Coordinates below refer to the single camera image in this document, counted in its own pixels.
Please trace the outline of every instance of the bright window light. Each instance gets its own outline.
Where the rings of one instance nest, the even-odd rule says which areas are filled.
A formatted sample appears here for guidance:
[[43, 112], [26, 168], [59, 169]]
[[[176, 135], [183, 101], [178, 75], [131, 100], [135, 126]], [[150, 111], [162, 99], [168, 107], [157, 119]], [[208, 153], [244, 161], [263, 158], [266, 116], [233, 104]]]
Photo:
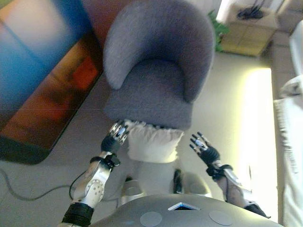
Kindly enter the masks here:
[[263, 211], [277, 222], [277, 166], [271, 70], [249, 71], [240, 120], [239, 178]]

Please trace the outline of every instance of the white cloth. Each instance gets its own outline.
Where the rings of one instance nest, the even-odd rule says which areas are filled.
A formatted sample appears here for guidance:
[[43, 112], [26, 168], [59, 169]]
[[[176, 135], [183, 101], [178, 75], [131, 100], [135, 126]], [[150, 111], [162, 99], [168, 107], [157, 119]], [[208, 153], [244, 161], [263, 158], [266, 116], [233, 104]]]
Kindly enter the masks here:
[[125, 121], [128, 125], [128, 156], [130, 159], [169, 163], [177, 158], [176, 147], [183, 136], [178, 129], [161, 129], [145, 122]]
[[303, 227], [303, 75], [288, 81], [280, 94], [275, 107], [284, 145], [283, 224]]

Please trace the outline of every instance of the green plant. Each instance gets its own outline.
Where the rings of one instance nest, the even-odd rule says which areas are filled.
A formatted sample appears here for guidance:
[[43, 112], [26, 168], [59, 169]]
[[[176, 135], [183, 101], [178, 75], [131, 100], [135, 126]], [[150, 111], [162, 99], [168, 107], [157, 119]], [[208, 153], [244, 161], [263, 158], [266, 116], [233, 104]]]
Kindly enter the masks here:
[[214, 11], [210, 11], [208, 13], [208, 16], [214, 26], [214, 32], [215, 32], [215, 35], [216, 35], [216, 51], [223, 51], [223, 48], [221, 46], [221, 40], [222, 40], [222, 35], [223, 34], [226, 34], [229, 32], [229, 29], [226, 25], [222, 24], [222, 23], [219, 23], [217, 20], [216, 20], [216, 15], [214, 14]]

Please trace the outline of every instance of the white object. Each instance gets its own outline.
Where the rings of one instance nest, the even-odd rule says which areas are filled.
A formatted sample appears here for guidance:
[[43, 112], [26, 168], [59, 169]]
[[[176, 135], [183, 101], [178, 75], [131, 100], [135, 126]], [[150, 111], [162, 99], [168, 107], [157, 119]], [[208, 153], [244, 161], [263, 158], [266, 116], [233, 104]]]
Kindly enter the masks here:
[[152, 162], [169, 163], [177, 158], [176, 147], [183, 136], [178, 129], [161, 129], [144, 122], [125, 121], [129, 125], [130, 159]]
[[275, 101], [284, 145], [285, 190], [283, 222], [303, 226], [303, 75], [281, 88]]
[[297, 76], [303, 75], [303, 20], [289, 38], [290, 52]]

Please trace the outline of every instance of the wooden cabinet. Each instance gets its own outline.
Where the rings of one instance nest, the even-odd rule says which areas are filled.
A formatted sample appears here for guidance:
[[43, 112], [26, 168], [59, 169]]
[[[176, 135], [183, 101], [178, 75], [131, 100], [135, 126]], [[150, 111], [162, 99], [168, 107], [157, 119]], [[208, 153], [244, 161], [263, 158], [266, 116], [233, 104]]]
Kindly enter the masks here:
[[273, 11], [262, 8], [261, 19], [238, 19], [239, 11], [247, 7], [249, 6], [240, 4], [233, 4], [230, 7], [227, 20], [224, 22], [230, 32], [223, 36], [221, 45], [225, 52], [258, 56], [277, 30], [276, 15]]

